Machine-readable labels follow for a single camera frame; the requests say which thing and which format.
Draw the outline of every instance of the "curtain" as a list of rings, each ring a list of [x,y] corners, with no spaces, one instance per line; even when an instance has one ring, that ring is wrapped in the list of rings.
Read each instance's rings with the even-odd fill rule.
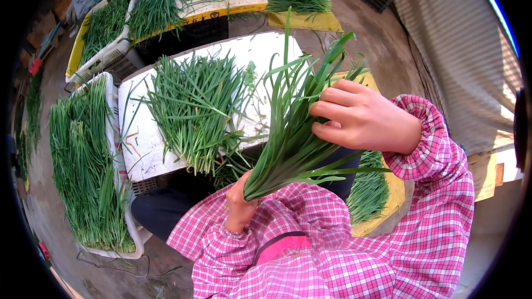
[[[517,57],[488,0],[394,0],[430,100],[467,155],[513,143]]]

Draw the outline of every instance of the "person's right hand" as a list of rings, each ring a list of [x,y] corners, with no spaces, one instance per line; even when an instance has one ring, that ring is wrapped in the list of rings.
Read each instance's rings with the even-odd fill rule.
[[[312,116],[330,119],[314,123],[320,139],[348,149],[412,153],[421,139],[421,121],[379,93],[357,82],[340,79],[309,107]]]

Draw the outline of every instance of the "sleeve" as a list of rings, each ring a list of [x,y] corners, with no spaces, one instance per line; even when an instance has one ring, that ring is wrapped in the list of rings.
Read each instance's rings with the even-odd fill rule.
[[[464,150],[449,138],[443,116],[432,103],[413,95],[400,95],[392,102],[422,123],[421,140],[411,154],[382,153],[396,176],[403,181],[416,182],[416,188],[423,189],[427,194],[464,176],[470,177]],[[472,183],[461,187],[473,188]]]
[[[218,223],[201,240],[203,255],[192,268],[194,298],[224,298],[253,264],[257,243],[252,231],[235,233]]]
[[[418,147],[410,155],[382,153],[392,172],[416,188],[407,215],[380,238],[395,273],[394,294],[450,297],[460,278],[469,242],[475,192],[464,151],[450,138],[442,114],[429,101],[401,95],[394,102],[422,122]]]

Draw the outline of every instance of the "hand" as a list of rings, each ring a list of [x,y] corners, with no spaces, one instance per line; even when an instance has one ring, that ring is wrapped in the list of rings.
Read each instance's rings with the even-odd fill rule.
[[[338,80],[309,107],[312,116],[332,120],[314,123],[320,139],[348,149],[411,154],[421,139],[421,120],[359,83]]]
[[[244,185],[250,173],[251,170],[244,173],[226,193],[227,208],[229,208],[226,229],[229,231],[242,232],[244,226],[249,223],[257,211],[258,199],[249,202],[244,199]]]

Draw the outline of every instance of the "person sitting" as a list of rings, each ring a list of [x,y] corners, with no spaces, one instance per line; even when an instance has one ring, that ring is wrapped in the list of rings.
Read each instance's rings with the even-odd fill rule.
[[[464,263],[475,190],[464,151],[428,100],[392,102],[339,80],[310,106],[319,138],[346,150],[382,151],[416,188],[395,229],[352,237],[346,190],[291,183],[246,201],[249,172],[194,203],[161,188],[137,196],[137,221],[194,261],[195,298],[450,298]]]

